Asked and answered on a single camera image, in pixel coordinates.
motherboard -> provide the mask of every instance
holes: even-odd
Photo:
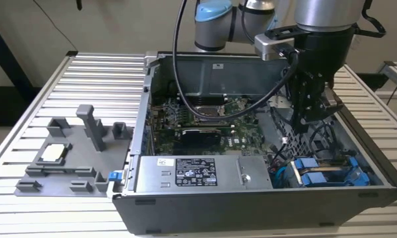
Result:
[[[202,114],[218,117],[244,110],[250,99],[226,97],[199,100],[195,104]],[[176,98],[155,105],[152,113],[155,155],[251,156],[271,152],[255,114],[232,121],[203,120]]]

black cable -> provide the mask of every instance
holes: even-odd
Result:
[[[198,1],[196,1],[196,11],[195,11],[195,17],[196,17],[196,15],[198,15],[198,7],[199,7],[199,5],[200,5],[200,0],[198,0]]]
[[[247,38],[250,39],[250,41],[252,42],[252,45],[254,45],[255,44],[255,39],[252,38],[251,34],[247,31],[246,22],[244,22],[244,18],[246,18],[246,7],[247,7],[248,1],[250,0],[246,0],[244,1],[244,6],[243,6],[243,10],[242,10],[242,27],[243,27],[244,35],[247,36]]]
[[[392,95],[391,95],[391,98],[390,98],[390,100],[387,101],[387,106],[388,106],[390,103],[391,103],[391,100],[392,100],[392,98],[394,98],[394,95],[395,95],[396,91],[397,91],[397,87],[395,88],[394,93],[392,93]]]
[[[276,155],[275,155],[275,157],[274,157],[274,159],[272,159],[272,162],[276,160],[276,158],[278,158],[279,155],[282,154],[282,152],[283,152],[286,146],[287,146],[287,144],[283,144],[283,146],[280,147],[280,150],[278,151],[278,153],[276,153]]]
[[[74,46],[75,50],[79,51],[79,49],[76,48],[76,46],[74,45],[72,41],[70,40],[70,38],[67,37],[67,35],[62,32],[62,30],[59,29],[59,27],[56,26],[52,18],[50,17],[50,15],[47,14],[46,10],[43,9],[42,5],[38,3],[36,0],[32,0],[35,2],[35,4],[39,6],[39,8],[42,9],[44,15],[47,16],[47,18],[51,20],[56,30],[60,32],[60,34],[67,38],[68,42],[71,43],[71,45]]]
[[[210,116],[202,114],[200,112],[198,112],[195,110],[195,106],[192,105],[192,103],[186,98],[184,92],[182,90],[180,74],[179,74],[179,61],[178,61],[179,35],[180,35],[180,26],[182,26],[182,20],[183,20],[186,5],[187,5],[187,0],[183,0],[180,11],[179,11],[178,22],[176,22],[175,33],[174,33],[174,48],[172,48],[174,73],[175,73],[175,80],[176,80],[178,88],[179,88],[179,92],[180,92],[180,98],[183,99],[183,102],[184,102],[188,110],[192,112],[192,114],[195,114],[196,117],[199,117],[202,119],[207,119],[207,120],[234,119],[234,118],[238,118],[238,117],[243,116],[248,112],[254,111],[256,108],[262,107],[267,103],[270,98],[284,87],[284,85],[287,84],[287,82],[290,81],[290,79],[294,77],[294,75],[296,73],[296,69],[298,69],[298,65],[299,65],[299,54],[298,54],[298,52],[292,53],[292,58],[294,58],[292,66],[291,66],[287,74],[284,75],[283,79],[280,80],[280,82],[278,83],[275,88],[270,91],[270,93],[252,106],[250,106],[247,109],[236,112],[235,114],[222,116],[222,117],[210,117]]]

power supply label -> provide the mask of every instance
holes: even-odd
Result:
[[[176,159],[178,186],[218,186],[215,159]]]

slotted aluminum surface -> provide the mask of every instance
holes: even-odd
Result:
[[[0,237],[134,237],[107,198],[16,197],[24,175],[54,116],[71,124],[79,104],[94,104],[104,124],[124,121],[134,126],[143,80],[140,55],[79,54],[67,58],[40,93],[26,120],[0,146]],[[335,91],[397,168],[397,117],[346,66],[336,74]],[[340,228],[183,234],[180,237],[336,237],[397,238],[397,201],[372,208]]]

white wall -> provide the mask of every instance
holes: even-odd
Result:
[[[38,0],[56,25],[83,52],[144,53],[170,51],[180,0]],[[190,0],[182,27],[180,50],[194,47],[195,0]],[[358,72],[375,72],[386,60],[397,60],[397,0],[375,0],[370,15],[384,24],[382,39],[358,37],[348,63]],[[287,24],[294,24],[294,10]],[[364,29],[374,29],[360,21]],[[32,0],[0,0],[0,33],[35,85],[43,85],[72,46]],[[252,53],[250,45],[230,44],[228,52]],[[0,85],[10,85],[0,69]]]

